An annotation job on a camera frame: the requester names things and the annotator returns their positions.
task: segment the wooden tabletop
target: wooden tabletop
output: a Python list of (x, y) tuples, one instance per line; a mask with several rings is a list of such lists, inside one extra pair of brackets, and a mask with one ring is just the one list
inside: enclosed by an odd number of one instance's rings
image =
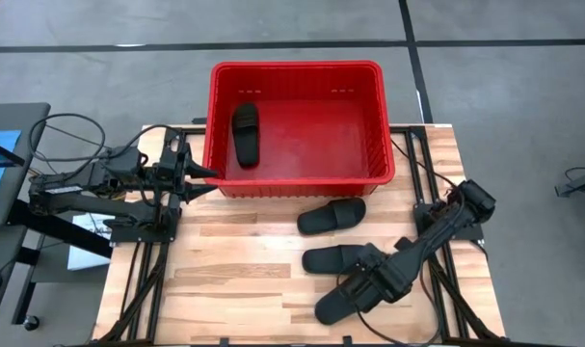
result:
[[(456, 183), (464, 168), (450, 125), (427, 125), (436, 172)], [(164, 130), (146, 133), (139, 143), (150, 163), (159, 158)], [(403, 135), (392, 139), (405, 150)], [(204, 136), (191, 135), (197, 163), (202, 161)], [(420, 146), (417, 157), (422, 158)], [(306, 274), (303, 251), (339, 244), (374, 243), (385, 252), (402, 236), (415, 237), (415, 203), (409, 162), (397, 150), (395, 178), (365, 197), (367, 214), (351, 229), (304, 237), (296, 227), (299, 214), (326, 203), (328, 198), (227, 199), (219, 191), (183, 207), (176, 240), (171, 243), (156, 343), (341, 343), (351, 335), (355, 343), (383, 342), (356, 316), (332, 326), (313, 316), (315, 303), (335, 286), (333, 276)], [(446, 191), (438, 179), (440, 193)], [(429, 197), (427, 182), (423, 181)], [(128, 196), (138, 200), (137, 194)], [(469, 242), (451, 242), (461, 292), (479, 317), (496, 334), (504, 334), (487, 261)], [(120, 305), (134, 244), (114, 249), (93, 337), (107, 333), (119, 318)], [(140, 255), (129, 300), (133, 297)], [(429, 271), (425, 271), (429, 283)], [(452, 304), (444, 292), (451, 334), (456, 334)], [(146, 335), (147, 298), (138, 337)], [(428, 340), (437, 320), (431, 303), (416, 280), (412, 293), (399, 302), (379, 304), (365, 315), (383, 334), (409, 342)]]

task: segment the black cable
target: black cable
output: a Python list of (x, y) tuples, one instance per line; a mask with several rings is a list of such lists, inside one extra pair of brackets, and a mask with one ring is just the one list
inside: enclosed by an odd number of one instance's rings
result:
[(482, 252), (485, 255), (487, 262), (489, 262), (489, 255), (487, 254), (487, 250), (485, 250), (485, 247), (481, 245), (480, 240), (469, 240), (469, 242), (474, 245), (474, 247), (476, 247), (480, 252)]
[(116, 158), (120, 155), (122, 155), (123, 153), (125, 153), (130, 147), (131, 145), (133, 145), (134, 142), (136, 142), (136, 140), (140, 139), (141, 136), (143, 136), (144, 134), (146, 134), (148, 131), (152, 130), (152, 129), (156, 129), (156, 128), (164, 128), (164, 129), (168, 129), (173, 131), (174, 133), (176, 133), (177, 136), (180, 136), (181, 133), (178, 131), (178, 129), (175, 129), (169, 125), (166, 124), (154, 124), (151, 125), (149, 127), (146, 127), (144, 129), (142, 129), (138, 134), (136, 134), (136, 136), (134, 136), (131, 140), (129, 140), (129, 142), (124, 146), (123, 149), (121, 149), (119, 152), (108, 156), (109, 159), (111, 158)]
[[(339, 274), (337, 274), (337, 279), (336, 279), (336, 284), (337, 287), (339, 286), (339, 278), (341, 277), (341, 274), (343, 274), (344, 272), (346, 272), (347, 270), (349, 270), (350, 267), (345, 268), (343, 270), (341, 270), (339, 272)], [(434, 311), (436, 312), (436, 317), (438, 318), (438, 306), (436, 305), (436, 303), (434, 302), (434, 300), (432, 299), (431, 295), (429, 294), (429, 290), (427, 290), (427, 285), (425, 285), (425, 280), (423, 279), (424, 276), (424, 267), (420, 266), (420, 286), (423, 289), (423, 292), (425, 292), (425, 295), (427, 296), (427, 299), (429, 299), (429, 301), (432, 303), (432, 307), (434, 308)], [(359, 307), (355, 304), (352, 303), (354, 305), (354, 309), (357, 312), (357, 316), (360, 319), (360, 322), (362, 323), (362, 325), (365, 326), (365, 328), (367, 328), (367, 330), (369, 330), (371, 333), (373, 333), (374, 335), (376, 335), (377, 337), (383, 339), (384, 341), (390, 342), (392, 344), (394, 344), (395, 346), (401, 346), (401, 347), (410, 347), (410, 343), (406, 343), (406, 342), (402, 342), (398, 339), (386, 336), (385, 334), (382, 334), (380, 332), (378, 332), (375, 328), (373, 328), (369, 323), (367, 323), (367, 321), (365, 320), (365, 318), (362, 316), (362, 313), (360, 313), (360, 309)], [(420, 345), (418, 345), (418, 347), (428, 347), (431, 344), (433, 344), (436, 339), (439, 336), (439, 331), (441, 330), (441, 321), (438, 319), (438, 328), (436, 329), (436, 332), (434, 333), (434, 335), (425, 343), (422, 343)]]
[[(397, 144), (392, 139), (390, 139), (390, 141), (395, 145), (395, 147), (399, 150), (399, 152), (401, 152), (401, 154), (403, 154), (403, 156), (405, 156), (406, 158), (408, 158), (408, 160), (410, 160), (410, 156), (406, 152), (404, 152), (403, 149), (401, 149), (399, 146), (397, 146)], [(457, 186), (455, 185), (455, 183), (453, 183), (453, 181), (451, 181), (450, 179), (446, 178), (445, 176), (443, 176), (443, 175), (441, 175), (439, 173), (436, 173), (435, 171), (428, 170), (423, 164), (419, 163), (418, 161), (415, 161), (415, 162), (416, 162), (416, 165), (418, 165), (419, 167), (425, 169), (425, 171), (428, 172), (429, 174), (433, 174), (434, 176), (439, 177), (439, 178), (443, 179), (444, 181), (446, 181), (448, 184), (450, 184), (450, 186), (451, 186), (452, 189), (456, 189), (457, 188)], [(461, 194), (460, 197), (461, 197), (461, 200), (459, 201), (459, 209), (457, 211), (457, 214), (455, 214), (455, 217), (453, 217), (448, 222), (448, 224), (446, 226), (444, 226), (444, 228), (443, 228), (442, 231), (444, 231), (447, 227), (452, 227), (453, 221), (456, 221), (462, 215), (462, 213), (464, 212), (465, 197), (464, 197), (463, 194)], [(426, 254), (426, 250), (425, 250), (425, 251), (423, 251), (423, 254), (422, 254), (421, 259), (424, 259), (426, 255), (427, 254)]]
[(129, 292), (129, 284), (131, 283), (131, 278), (134, 275), (134, 265), (136, 263), (136, 257), (138, 256), (138, 250), (140, 249), (140, 243), (136, 243), (136, 247), (134, 248), (134, 253), (131, 255), (131, 262), (129, 263), (129, 274), (127, 275), (127, 284), (125, 285), (125, 294), (122, 296), (122, 304), (120, 305), (120, 318), (122, 318), (122, 313), (125, 312), (125, 303), (127, 303), (127, 293)]
[(89, 337), (87, 337), (87, 340), (84, 341), (83, 344), (88, 344), (89, 342), (91, 342), (91, 337), (93, 337), (93, 332), (95, 331), (96, 325), (97, 325), (97, 322), (93, 323), (93, 326), (91, 327), (91, 332), (89, 333)]
[[(38, 153), (39, 155), (41, 155), (43, 158), (45, 158), (45, 155), (43, 155), (43, 153), (41, 153), (40, 151), (36, 150), (36, 153)], [(54, 168), (52, 167), (52, 165), (50, 165), (50, 163), (48, 163), (47, 161), (44, 161), (45, 165), (48, 166), (48, 168), (50, 168), (50, 170), (54, 173), (54, 174), (59, 174), (56, 170), (54, 170)]]
[(91, 141), (91, 140), (89, 140), (89, 139), (85, 139), (85, 138), (83, 138), (83, 137), (81, 137), (81, 136), (78, 136), (78, 135), (72, 134), (72, 133), (70, 133), (70, 132), (68, 132), (68, 131), (65, 131), (65, 130), (63, 130), (63, 129), (59, 129), (59, 128), (58, 128), (58, 127), (56, 127), (56, 126), (52, 126), (52, 125), (50, 125), (50, 124), (46, 124), (46, 125), (45, 125), (45, 127), (49, 127), (50, 129), (56, 130), (56, 131), (58, 131), (58, 132), (60, 132), (60, 133), (64, 133), (64, 134), (66, 134), (66, 135), (68, 135), (68, 136), (70, 136), (70, 137), (72, 137), (72, 138), (74, 138), (74, 139), (77, 139), (77, 140), (82, 140), (82, 141), (84, 141), (84, 142), (86, 142), (86, 143), (88, 143), (88, 144), (95, 145), (95, 146), (99, 146), (99, 144), (98, 144), (97, 142), (95, 142), (95, 141)]
[(87, 214), (89, 215), (89, 217), (91, 217), (91, 222), (93, 222), (93, 228), (95, 230), (95, 233), (101, 237), (104, 237), (103, 230), (101, 230), (99, 227), (97, 227), (97, 222), (95, 221), (93, 214), (91, 212), (87, 212)]
[[(83, 157), (73, 157), (73, 158), (44, 158), (44, 157), (41, 157), (37, 154), (37, 152), (33, 148), (33, 133), (35, 132), (35, 128), (38, 125), (40, 125), (41, 123), (46, 122), (47, 120), (52, 120), (52, 119), (55, 119), (58, 117), (76, 117), (76, 118), (79, 118), (81, 120), (86, 120), (86, 121), (92, 123), (93, 125), (95, 125), (95, 127), (99, 130), (99, 133), (101, 133), (101, 140), (100, 140), (99, 144), (97, 144), (97, 150), (93, 153), (93, 155), (83, 156)], [(98, 158), (99, 152), (101, 152), (101, 150), (103, 149), (105, 142), (106, 142), (106, 132), (103, 130), (103, 127), (98, 122), (96, 122), (95, 120), (93, 120), (87, 116), (83, 116), (80, 114), (62, 113), (62, 114), (49, 115), (49, 116), (42, 118), (41, 120), (36, 121), (33, 124), (33, 126), (31, 126), (31, 129), (29, 130), (29, 143), (28, 143), (28, 145), (29, 145), (29, 150), (31, 151), (31, 154), (33, 154), (33, 157), (36, 159), (39, 159), (43, 162), (74, 162), (74, 161), (87, 160), (90, 163), (94, 159)]]
[(150, 200), (148, 200), (146, 198), (145, 186), (142, 184), (142, 180), (137, 179), (136, 180), (136, 183), (138, 183), (138, 189), (140, 190), (140, 196), (142, 197), (142, 202), (144, 202), (146, 206), (149, 206), (149, 207), (157, 207), (159, 201), (150, 202)]
[[(90, 122), (90, 123), (94, 124), (94, 125), (95, 125), (95, 127), (97, 127), (97, 129), (98, 129), (98, 130), (99, 130), (99, 132), (101, 133), (101, 141), (100, 141), (100, 143), (99, 143), (99, 144), (97, 144), (97, 143), (95, 143), (95, 142), (92, 142), (92, 141), (90, 141), (90, 140), (84, 139), (84, 138), (82, 138), (82, 137), (79, 137), (79, 136), (77, 136), (77, 135), (70, 134), (70, 133), (66, 132), (65, 130), (58, 129), (58, 128), (56, 128), (56, 127), (53, 127), (53, 126), (50, 126), (50, 125), (46, 125), (46, 126), (48, 126), (48, 127), (52, 128), (52, 129), (55, 129), (55, 130), (57, 130), (57, 131), (61, 131), (61, 132), (65, 133), (65, 134), (67, 134), (67, 135), (69, 135), (69, 136), (72, 136), (72, 137), (74, 137), (74, 138), (76, 138), (76, 139), (79, 139), (79, 140), (83, 140), (83, 141), (85, 141), (85, 142), (87, 142), (87, 143), (89, 143), (89, 144), (96, 144), (96, 145), (97, 145), (97, 150), (96, 150), (96, 151), (93, 153), (93, 155), (91, 155), (91, 156), (83, 156), (83, 157), (72, 157), (72, 158), (46, 158), (45, 156), (40, 156), (40, 155), (38, 155), (38, 154), (36, 153), (36, 151), (33, 149), (33, 133), (35, 132), (35, 128), (36, 128), (36, 127), (37, 127), (37, 126), (38, 126), (40, 123), (42, 123), (42, 122), (45, 122), (45, 121), (47, 121), (47, 120), (51, 120), (51, 119), (55, 119), (55, 118), (58, 118), (58, 117), (76, 117), (76, 118), (79, 118), (79, 119), (81, 119), (81, 120), (86, 120), (86, 121), (88, 121), (88, 122)], [(127, 151), (127, 150), (128, 150), (130, 147), (131, 147), (131, 145), (132, 145), (132, 144), (133, 144), (133, 143), (134, 143), (136, 140), (138, 140), (138, 139), (139, 139), (139, 138), (140, 138), (142, 135), (144, 135), (145, 133), (147, 133), (148, 131), (150, 131), (150, 130), (152, 130), (152, 129), (155, 129), (155, 128), (160, 128), (160, 127), (163, 127), (163, 128), (166, 128), (166, 129), (170, 129), (171, 131), (174, 131), (174, 132), (175, 132), (177, 135), (180, 135), (180, 132), (179, 132), (177, 129), (175, 129), (175, 128), (173, 128), (173, 127), (169, 126), (169, 125), (165, 125), (165, 124), (154, 124), (154, 125), (151, 125), (151, 126), (149, 126), (149, 127), (145, 128), (145, 129), (141, 130), (141, 131), (140, 131), (140, 132), (139, 132), (139, 133), (138, 133), (136, 136), (134, 136), (134, 137), (133, 137), (133, 138), (132, 138), (132, 139), (131, 139), (131, 140), (130, 140), (130, 141), (129, 141), (129, 142), (128, 142), (128, 143), (127, 143), (125, 146), (124, 146), (124, 148), (123, 148), (123, 149), (121, 149), (119, 152), (117, 152), (117, 153), (115, 153), (115, 154), (107, 154), (107, 155), (102, 155), (102, 154), (101, 154), (101, 150), (102, 150), (104, 147), (106, 147), (106, 146), (104, 145), (104, 144), (105, 144), (105, 141), (106, 141), (106, 133), (105, 133), (105, 131), (104, 131), (103, 127), (102, 127), (102, 126), (101, 126), (101, 125), (100, 125), (100, 124), (99, 124), (97, 121), (95, 121), (95, 120), (93, 120), (93, 119), (91, 119), (91, 118), (89, 118), (89, 117), (87, 117), (87, 116), (80, 115), (80, 114), (74, 114), (74, 113), (62, 113), (62, 114), (55, 114), (55, 115), (50, 115), (50, 116), (47, 116), (47, 117), (45, 117), (45, 118), (43, 118), (43, 119), (41, 119), (41, 120), (38, 120), (38, 121), (36, 121), (36, 122), (33, 124), (33, 126), (31, 126), (31, 129), (29, 130), (29, 143), (28, 143), (28, 145), (29, 145), (29, 150), (30, 150), (30, 151), (31, 151), (31, 153), (33, 154), (33, 157), (34, 157), (34, 158), (36, 158), (36, 159), (39, 159), (39, 160), (41, 160), (42, 162), (46, 162), (46, 163), (48, 163), (48, 162), (74, 162), (74, 161), (82, 161), (82, 160), (85, 160), (85, 162), (84, 162), (82, 165), (80, 165), (80, 166), (79, 166), (79, 167), (78, 167), (76, 170), (74, 170), (72, 173), (69, 173), (68, 175), (64, 175), (64, 176), (62, 176), (61, 178), (59, 178), (57, 181), (59, 181), (59, 182), (60, 182), (60, 181), (68, 180), (68, 179), (70, 179), (70, 178), (73, 178), (73, 177), (77, 176), (77, 175), (78, 175), (79, 173), (81, 173), (81, 172), (82, 172), (82, 171), (83, 171), (83, 170), (84, 170), (84, 169), (85, 169), (87, 166), (89, 166), (89, 164), (91, 164), (91, 162), (92, 162), (93, 160), (95, 160), (95, 159), (111, 159), (111, 158), (116, 158), (116, 157), (118, 157), (118, 156), (122, 155), (122, 154), (123, 154), (123, 153), (125, 153), (125, 152), (126, 152), (126, 151)]]
[[(403, 156), (405, 156), (406, 158), (408, 158), (410, 160), (410, 157), (408, 156), (408, 154), (406, 152), (403, 151), (403, 149), (401, 149), (399, 146), (397, 146), (397, 144), (395, 144), (395, 142), (392, 141), (392, 139), (390, 139), (390, 141), (395, 145), (395, 147), (397, 149), (399, 149), (399, 151), (401, 152), (401, 154), (403, 154)], [(428, 172), (430, 174), (433, 174), (433, 175), (435, 175), (435, 176), (437, 176), (437, 177), (445, 180), (446, 182), (448, 182), (448, 184), (450, 184), (451, 187), (453, 187), (453, 188), (457, 187), (457, 185), (455, 183), (453, 183), (453, 181), (451, 181), (450, 179), (446, 178), (445, 176), (443, 176), (443, 175), (441, 175), (439, 173), (436, 173), (434, 171), (427, 170), (427, 168), (423, 164), (419, 163), (418, 161), (416, 161), (416, 165), (418, 165), (419, 167), (425, 169), (426, 172)]]
[[(564, 176), (565, 176), (565, 177), (566, 177), (566, 178), (567, 178), (567, 179), (568, 179), (570, 182), (572, 182), (572, 178), (569, 176), (569, 173), (571, 173), (571, 172), (573, 172), (573, 171), (577, 171), (577, 170), (585, 170), (585, 167), (572, 167), (572, 168), (570, 168), (570, 169), (566, 169), (566, 170), (564, 171)], [(585, 191), (583, 191), (583, 190), (578, 190), (578, 189), (576, 189), (576, 188), (572, 187), (570, 184), (567, 184), (567, 187), (569, 187), (569, 188), (571, 188), (571, 189), (573, 189), (573, 190), (576, 190), (576, 191), (577, 191), (577, 192), (579, 192), (579, 193), (583, 193), (583, 194), (585, 194)]]
[(142, 161), (140, 162), (141, 166), (146, 165), (146, 163), (148, 163), (148, 155), (144, 154), (144, 153), (140, 153), (140, 157), (142, 158)]

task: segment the chair wheel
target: chair wheel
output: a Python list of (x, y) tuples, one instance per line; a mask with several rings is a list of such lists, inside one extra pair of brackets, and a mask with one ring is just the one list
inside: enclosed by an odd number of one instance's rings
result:
[(27, 332), (31, 332), (40, 326), (40, 319), (36, 316), (26, 316), (22, 326)]

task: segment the metal frame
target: metal frame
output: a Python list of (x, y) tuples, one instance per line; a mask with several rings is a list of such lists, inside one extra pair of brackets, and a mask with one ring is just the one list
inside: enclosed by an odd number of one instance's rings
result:
[[(56, 216), (34, 215), (29, 210), (28, 204), (22, 200), (16, 200), (13, 203), (8, 224), (26, 226), (42, 235), (59, 239), (69, 245), (79, 247), (91, 253), (99, 254), (107, 258), (112, 256), (112, 248), (106, 238)], [(27, 311), (29, 310), (29, 305), (31, 304), (31, 299), (33, 299), (33, 293), (37, 285), (36, 282), (32, 281), (32, 278), (40, 257), (43, 240), (44, 237), (41, 237), (35, 250), (22, 247), (16, 255), (16, 262), (29, 265), (30, 267), (15, 305), (15, 310), (13, 311), (12, 324), (20, 325), (24, 323), (27, 316)]]
[[(197, 128), (181, 128), (181, 133), (183, 134), (183, 138), (180, 141), (185, 141), (187, 136), (189, 135), (204, 135), (206, 133), (205, 127), (197, 127)], [(433, 171), (433, 163), (431, 159), (431, 153), (429, 149), (429, 143), (427, 141), (426, 131), (424, 126), (391, 126), (389, 128), (391, 134), (403, 134), (406, 139), (406, 145), (408, 148), (409, 154), (409, 162), (412, 170), (412, 185), (414, 187), (414, 194), (416, 196), (417, 203), (424, 203), (425, 199), (423, 197), (423, 190), (422, 184), (420, 179), (420, 173), (418, 171), (418, 165), (416, 164), (416, 156), (414, 152), (414, 144), (413, 144), (413, 137), (414, 135), (421, 143), (421, 150), (423, 151), (423, 161), (427, 171), (427, 178), (430, 185), (430, 191), (432, 192), (432, 200), (437, 200), (439, 198), (438, 192), (438, 185), (436, 183), (436, 178), (430, 174)], [(152, 256), (152, 243), (146, 243), (146, 247), (143, 250), (142, 262), (140, 265), (140, 272), (138, 274), (138, 288), (141, 288), (146, 283), (146, 277), (148, 273), (148, 269), (150, 266), (150, 259)], [(169, 244), (162, 244), (159, 252), (160, 254), (163, 253), (164, 256), (164, 263), (167, 263), (168, 260), (168, 250)], [(446, 263), (446, 276), (449, 278), (452, 287), (459, 292), (459, 285), (457, 282), (457, 277), (455, 273), (455, 265), (452, 257), (452, 252), (450, 252), (450, 247), (446, 246), (446, 250), (442, 249), (444, 262)], [(436, 264), (439, 264), (438, 258), (434, 256), (432, 258)], [(137, 340), (137, 331), (138, 331), (138, 321), (140, 320), (140, 312), (141, 309), (139, 308), (136, 315), (133, 317), (132, 322), (130, 323), (129, 333), (128, 333), (128, 340), (127, 341), (115, 341), (115, 342), (106, 342), (106, 346), (129, 346), (129, 345), (144, 345), (144, 346), (153, 346), (153, 341), (155, 338), (155, 332), (157, 329), (157, 320), (159, 316), (159, 307), (161, 304), (161, 297), (163, 292), (163, 284), (164, 284), (164, 276), (157, 280), (153, 287), (153, 295), (152, 301), (150, 303), (150, 310), (148, 313), (148, 325), (146, 327), (146, 339), (139, 339)], [(432, 291), (434, 294), (434, 300), (438, 307), (439, 312), (439, 323), (440, 323), (440, 336), (442, 340), (446, 340), (450, 338), (450, 332), (448, 331), (448, 318), (446, 316), (446, 308), (444, 305), (444, 300), (442, 297), (442, 291), (439, 284), (439, 278), (434, 274), (431, 273), (431, 282), (432, 282)], [(458, 323), (459, 329), (459, 336), (463, 338), (468, 338), (467, 333), (467, 325), (466, 322), (461, 315), (458, 313), (459, 311), (455, 307), (456, 318)], [(350, 336), (342, 336), (343, 345), (346, 347), (351, 346), (371, 346), (371, 347), (386, 347), (390, 346), (390, 344), (354, 344), (352, 342), (352, 338)], [(316, 346), (316, 347), (331, 347), (331, 346), (339, 346), (340, 344), (307, 344), (307, 346)], [(217, 344), (201, 344), (201, 345), (194, 345), (193, 347), (217, 347)], [(227, 337), (222, 337), (221, 343), (219, 346), (227, 347), (228, 346), (228, 339)], [(247, 344), (242, 345), (243, 347), (289, 347), (290, 344)]]

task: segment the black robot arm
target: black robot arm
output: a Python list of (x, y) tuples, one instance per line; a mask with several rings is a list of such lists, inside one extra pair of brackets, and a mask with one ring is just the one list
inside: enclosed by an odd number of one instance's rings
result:
[[(177, 149), (173, 149), (174, 140), (178, 142)], [(166, 132), (159, 162), (146, 167), (147, 160), (136, 147), (115, 147), (79, 172), (35, 176), (29, 188), (29, 208), (38, 215), (80, 211), (115, 216), (114, 220), (104, 222), (113, 231), (113, 241), (134, 238), (169, 241), (180, 216), (180, 202), (189, 202), (217, 188), (187, 182), (185, 176), (204, 178), (217, 173), (196, 164), (185, 137), (170, 130)], [(140, 191), (143, 199), (136, 202), (100, 199), (127, 191)], [(85, 192), (95, 197), (83, 195)], [(152, 192), (153, 199), (147, 200), (145, 192)], [(161, 203), (163, 193), (170, 194), (167, 205)], [(157, 233), (160, 236), (144, 237)]]
[(316, 304), (316, 318), (330, 325), (357, 310), (368, 312), (382, 300), (397, 302), (410, 293), (427, 256), (462, 228), (487, 221), (494, 205), (492, 196), (474, 181), (461, 183), (448, 195), (447, 202), (434, 205), (430, 211), (434, 222), (419, 238), (397, 242), (399, 252), (387, 255), (371, 243), (365, 245), (352, 275)]

